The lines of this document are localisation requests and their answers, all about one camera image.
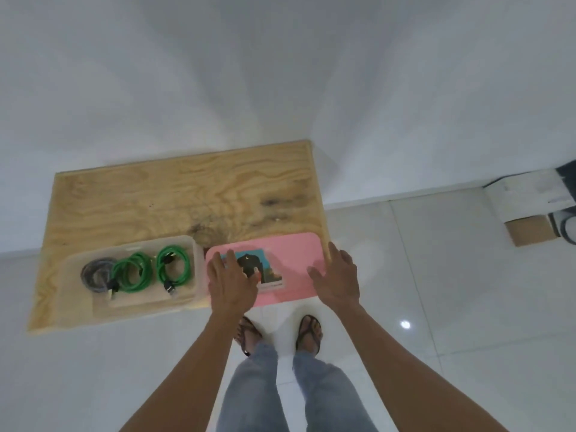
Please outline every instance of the sandal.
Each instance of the sandal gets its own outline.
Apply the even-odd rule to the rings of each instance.
[[[235,336],[234,340],[236,342],[240,343],[240,347],[242,348],[242,353],[244,353],[246,356],[250,356],[250,352],[248,352],[246,350],[246,337],[244,336],[244,332],[250,331],[253,334],[260,335],[260,338],[264,338],[264,337],[262,336],[260,331],[258,329],[256,329],[256,326],[254,326],[254,323],[252,321],[250,321],[250,319],[247,316],[242,317],[242,319],[244,321],[246,321],[248,324],[240,323],[240,338]]]
[[[304,332],[300,332],[302,330],[302,323],[304,322],[304,319],[306,317],[310,318],[310,321],[308,322],[308,327],[306,328],[306,330]],[[296,351],[298,351],[298,344],[300,343],[300,341],[302,341],[302,339],[304,338],[305,335],[310,334],[312,335],[312,339],[314,340],[315,344],[318,346],[318,350],[316,350],[316,354],[318,355],[318,353],[320,352],[320,343],[322,341],[322,336],[320,336],[318,338],[318,335],[316,335],[316,333],[314,332],[314,329],[312,329],[312,323],[313,322],[318,322],[318,326],[320,326],[320,329],[322,329],[322,325],[320,324],[320,321],[318,321],[318,319],[316,317],[314,317],[313,315],[307,314],[304,317],[302,317],[302,319],[300,320],[300,325],[298,326],[298,338],[296,339]]]

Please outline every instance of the pink tray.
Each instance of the pink tray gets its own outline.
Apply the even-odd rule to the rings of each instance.
[[[271,268],[282,276],[284,288],[259,292],[254,306],[314,297],[316,292],[306,268],[313,266],[322,274],[326,271],[320,238],[311,232],[218,245],[206,253],[206,266],[215,252],[224,255],[229,249],[234,252],[263,249]]]

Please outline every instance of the light blue jeans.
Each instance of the light blue jeans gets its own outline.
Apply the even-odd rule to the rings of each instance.
[[[292,367],[306,400],[309,432],[377,431],[342,370],[302,351],[294,355]],[[288,432],[276,387],[277,368],[276,349],[259,342],[230,381],[217,432]]]

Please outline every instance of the coiled green cable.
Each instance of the coiled green cable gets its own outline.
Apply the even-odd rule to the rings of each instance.
[[[175,257],[179,257],[184,261],[184,270],[176,279],[171,279],[166,273],[166,265],[174,261]],[[192,277],[192,267],[186,250],[179,245],[169,245],[160,250],[156,257],[156,275],[158,276],[158,280],[164,285],[164,289],[169,293],[171,293],[175,287],[187,283]]]
[[[135,267],[140,275],[136,283],[130,282],[130,268],[132,267]],[[124,293],[137,293],[148,288],[153,276],[152,260],[150,256],[142,252],[120,259],[112,267],[112,279],[118,283],[118,290]]]

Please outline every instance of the wooden board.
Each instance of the wooden board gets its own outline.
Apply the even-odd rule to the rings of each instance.
[[[328,229],[310,141],[54,176],[29,331],[54,329],[60,263],[104,247],[189,235],[206,248]]]

